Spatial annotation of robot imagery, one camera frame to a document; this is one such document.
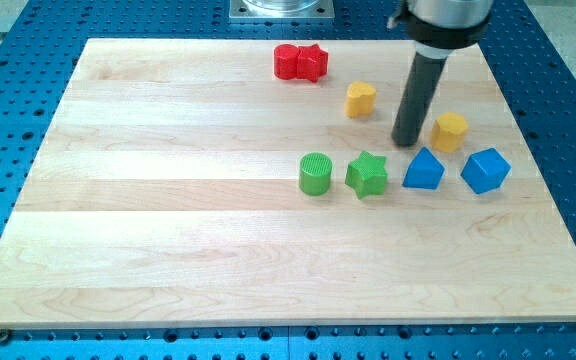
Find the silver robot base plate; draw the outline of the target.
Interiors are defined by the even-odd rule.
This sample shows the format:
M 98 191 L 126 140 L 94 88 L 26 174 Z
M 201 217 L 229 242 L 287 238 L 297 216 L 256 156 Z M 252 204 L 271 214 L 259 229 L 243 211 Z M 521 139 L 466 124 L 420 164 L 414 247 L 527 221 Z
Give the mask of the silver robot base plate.
M 229 18 L 236 21 L 335 18 L 332 0 L 230 0 Z

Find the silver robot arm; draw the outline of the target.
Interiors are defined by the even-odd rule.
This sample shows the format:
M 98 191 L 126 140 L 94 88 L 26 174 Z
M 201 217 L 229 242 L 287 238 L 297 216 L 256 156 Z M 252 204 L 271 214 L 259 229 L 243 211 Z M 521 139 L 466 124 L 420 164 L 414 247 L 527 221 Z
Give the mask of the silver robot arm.
M 405 24 L 419 55 L 444 60 L 482 39 L 492 6 L 493 0 L 402 0 L 389 16 L 387 28 Z

